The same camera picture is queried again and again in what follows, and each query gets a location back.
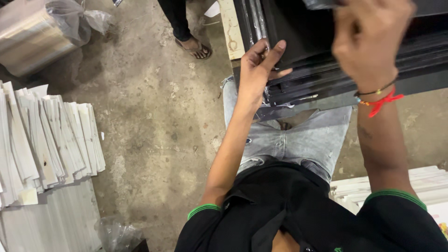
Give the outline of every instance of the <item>hand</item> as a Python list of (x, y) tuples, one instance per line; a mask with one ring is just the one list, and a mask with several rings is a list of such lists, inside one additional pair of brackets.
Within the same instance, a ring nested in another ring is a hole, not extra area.
[(286, 48), (286, 41), (281, 40), (267, 52), (266, 39), (259, 40), (241, 57), (241, 77), (237, 104), (249, 108), (254, 113), (263, 100), (263, 91), (269, 80), (283, 77), (292, 69), (276, 72), (272, 70), (280, 60)]
[(395, 58), (415, 5), (410, 0), (346, 0), (346, 3), (346, 7), (335, 11), (333, 55), (361, 93), (372, 92), (398, 75)]

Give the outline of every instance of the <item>black polo shirt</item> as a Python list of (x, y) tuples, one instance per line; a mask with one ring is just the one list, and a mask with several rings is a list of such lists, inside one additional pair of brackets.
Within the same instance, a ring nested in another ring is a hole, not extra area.
[(190, 212), (175, 252), (271, 252), (279, 229), (304, 252), (448, 252), (447, 239), (415, 196), (375, 192), (354, 215), (328, 192), (328, 183), (296, 164), (249, 168), (238, 174), (221, 207)]

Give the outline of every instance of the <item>black pants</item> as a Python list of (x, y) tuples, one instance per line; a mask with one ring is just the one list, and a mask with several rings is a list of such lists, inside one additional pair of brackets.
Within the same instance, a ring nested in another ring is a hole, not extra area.
[(172, 33), (176, 39), (184, 42), (191, 38), (188, 29), (185, 0), (158, 0), (165, 16), (173, 28)]

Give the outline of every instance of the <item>tattoo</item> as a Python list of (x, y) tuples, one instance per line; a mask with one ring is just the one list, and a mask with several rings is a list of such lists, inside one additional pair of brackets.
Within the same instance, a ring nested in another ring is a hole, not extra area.
[(359, 124), (358, 124), (358, 133), (360, 133), (364, 138), (373, 139), (372, 134), (367, 132), (367, 130)]

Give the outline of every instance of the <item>leg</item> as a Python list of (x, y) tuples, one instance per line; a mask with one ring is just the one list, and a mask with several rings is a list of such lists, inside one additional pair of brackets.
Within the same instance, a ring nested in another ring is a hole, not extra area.
[(172, 26), (174, 37), (181, 42), (189, 40), (192, 35), (188, 29), (185, 0), (158, 0)]
[(282, 161), (301, 164), (330, 182), (351, 113), (351, 106), (315, 112), (304, 123), (286, 131)]
[[(223, 86), (224, 120), (227, 128), (238, 94), (237, 85), (233, 81), (233, 77), (227, 78)], [(253, 166), (262, 165), (273, 157), (277, 159), (283, 157), (281, 142), (284, 139), (284, 131), (279, 130), (279, 128), (280, 125), (277, 121), (252, 124), (238, 172)]]
[(158, 0), (172, 26), (176, 43), (196, 59), (210, 57), (211, 51), (193, 37), (188, 28), (185, 0)]

